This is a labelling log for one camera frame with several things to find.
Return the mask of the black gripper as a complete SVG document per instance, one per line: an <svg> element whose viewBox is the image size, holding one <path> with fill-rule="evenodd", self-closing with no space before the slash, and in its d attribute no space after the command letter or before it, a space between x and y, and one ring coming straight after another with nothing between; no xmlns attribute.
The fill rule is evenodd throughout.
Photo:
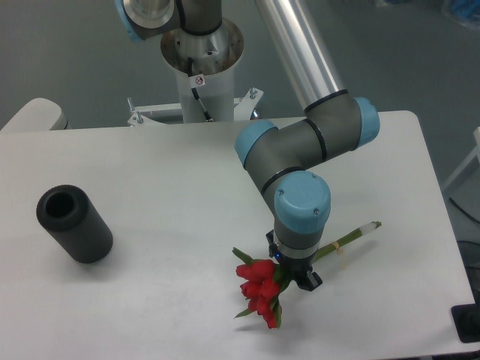
<svg viewBox="0 0 480 360"><path fill-rule="evenodd" d="M301 290L314 291L323 284L322 278L313 270L318 244L308 249L293 249L282 243L274 230L265 234L268 255L292 273L292 278Z"/></svg>

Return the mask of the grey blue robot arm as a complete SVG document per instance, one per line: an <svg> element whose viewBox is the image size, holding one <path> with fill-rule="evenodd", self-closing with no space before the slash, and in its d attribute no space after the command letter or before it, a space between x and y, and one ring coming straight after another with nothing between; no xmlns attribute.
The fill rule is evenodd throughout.
<svg viewBox="0 0 480 360"><path fill-rule="evenodd" d="M160 37L174 70L183 121L231 122L240 106L233 68L244 39L224 17L220 1L117 1L130 37ZM331 209L326 182L311 168L373 141L380 117L371 102L342 85L323 39L302 1L258 1L256 6L304 118L284 128L253 121L235 150L274 217L269 254L303 290L321 283L312 265Z"/></svg>

